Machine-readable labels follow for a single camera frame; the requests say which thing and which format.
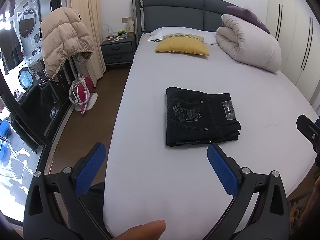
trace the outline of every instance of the white wire basket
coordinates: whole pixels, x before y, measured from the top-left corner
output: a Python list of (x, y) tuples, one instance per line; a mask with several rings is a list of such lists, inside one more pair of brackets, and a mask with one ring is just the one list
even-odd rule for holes
[[(104, 33), (104, 27), (107, 27), (108, 28), (108, 32), (107, 33)], [(103, 42), (105, 41), (108, 41), (108, 40), (113, 40), (115, 38), (119, 38), (119, 39), (125, 39), (128, 37), (128, 33), (125, 32), (125, 33), (122, 33), (122, 34), (119, 34), (119, 33), (115, 33), (111, 27), (109, 27), (109, 25), (104, 25), (103, 26), (103, 29), (102, 29), (102, 40)]]

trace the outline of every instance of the black folded jeans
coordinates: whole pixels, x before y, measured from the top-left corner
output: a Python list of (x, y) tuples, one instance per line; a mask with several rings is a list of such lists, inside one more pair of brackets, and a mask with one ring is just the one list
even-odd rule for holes
[(237, 140), (236, 120), (230, 94), (209, 95), (169, 87), (167, 94), (167, 146), (210, 144)]

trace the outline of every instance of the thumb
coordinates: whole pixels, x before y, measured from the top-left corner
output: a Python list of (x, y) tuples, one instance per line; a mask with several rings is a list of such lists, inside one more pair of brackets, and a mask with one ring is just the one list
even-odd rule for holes
[(158, 240), (167, 225), (164, 220), (157, 220), (142, 226), (130, 228), (114, 240)]

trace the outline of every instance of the nightstand drawer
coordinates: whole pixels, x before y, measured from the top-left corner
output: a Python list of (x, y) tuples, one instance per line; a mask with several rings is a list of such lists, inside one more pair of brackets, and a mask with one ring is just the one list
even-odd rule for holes
[(132, 62), (133, 54), (132, 52), (114, 55), (105, 55), (103, 57), (105, 64), (114, 64), (121, 62)]
[(118, 53), (132, 52), (131, 42), (119, 43), (119, 44), (110, 44), (101, 46), (102, 54), (112, 55)]

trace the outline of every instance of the rolled comforter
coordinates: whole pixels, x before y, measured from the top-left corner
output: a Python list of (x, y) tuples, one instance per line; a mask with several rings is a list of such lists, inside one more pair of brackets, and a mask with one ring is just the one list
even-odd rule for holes
[(223, 14), (221, 18), (225, 27), (218, 28), (216, 40), (225, 53), (270, 72), (280, 69), (281, 49), (272, 35), (236, 16)]

